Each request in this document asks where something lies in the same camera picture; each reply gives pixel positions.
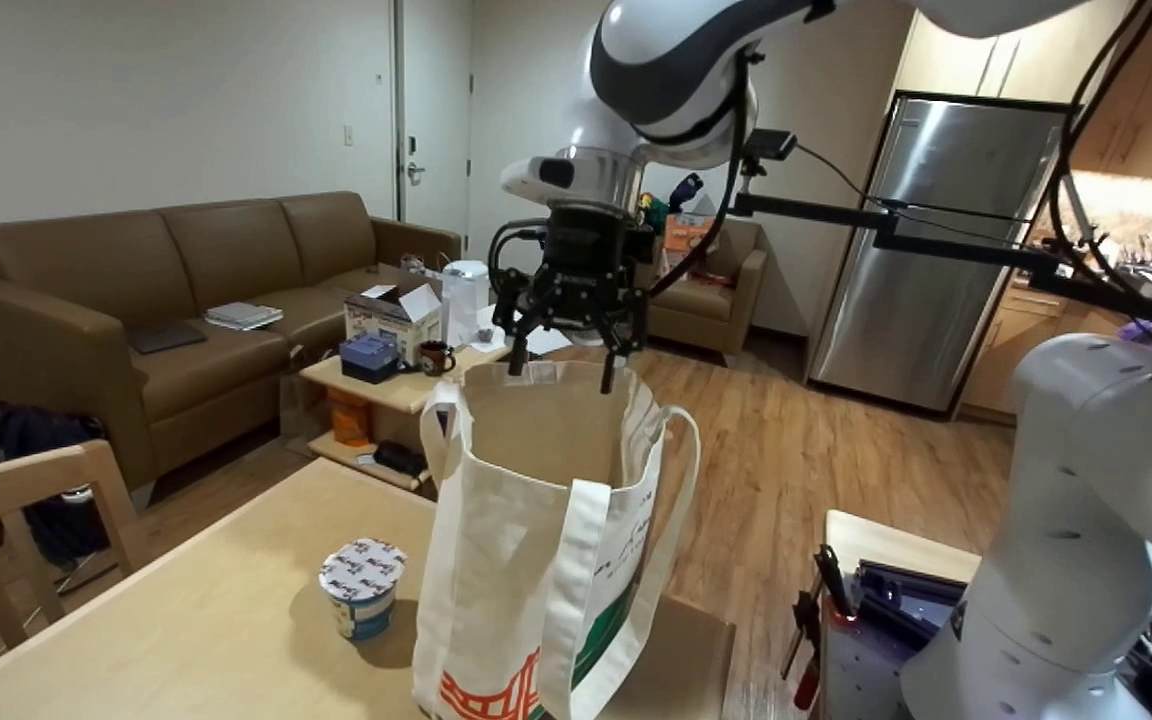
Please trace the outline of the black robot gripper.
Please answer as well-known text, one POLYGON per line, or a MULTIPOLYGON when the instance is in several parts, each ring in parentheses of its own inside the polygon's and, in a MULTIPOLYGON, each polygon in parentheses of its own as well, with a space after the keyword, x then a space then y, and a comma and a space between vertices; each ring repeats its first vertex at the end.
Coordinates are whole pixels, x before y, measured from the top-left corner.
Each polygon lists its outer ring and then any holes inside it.
POLYGON ((610 394, 616 360, 633 353, 642 325, 641 270, 652 261, 652 229, 582 203, 560 203, 542 220, 508 220, 489 243, 489 280, 495 292, 492 320, 508 334, 508 377, 528 363, 534 325, 564 334, 600 334, 600 394, 610 394), (541 243, 541 270, 503 270, 513 240, 541 243))

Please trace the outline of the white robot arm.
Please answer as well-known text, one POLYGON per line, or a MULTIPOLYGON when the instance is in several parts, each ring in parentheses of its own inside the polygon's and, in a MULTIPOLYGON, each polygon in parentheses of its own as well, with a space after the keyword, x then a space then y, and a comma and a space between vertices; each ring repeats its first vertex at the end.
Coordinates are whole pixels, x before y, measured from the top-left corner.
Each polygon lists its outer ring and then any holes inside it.
MULTIPOLYGON (((847 0, 606 0, 573 140, 503 170, 542 207, 534 274, 495 280, 495 325, 642 346, 633 192, 642 163, 715 170, 749 135, 749 56, 847 0)), ((1152 621, 1152 346, 1064 334, 1016 374, 1008 514, 957 618, 900 669, 915 720, 1133 720, 1118 661, 1152 621)))

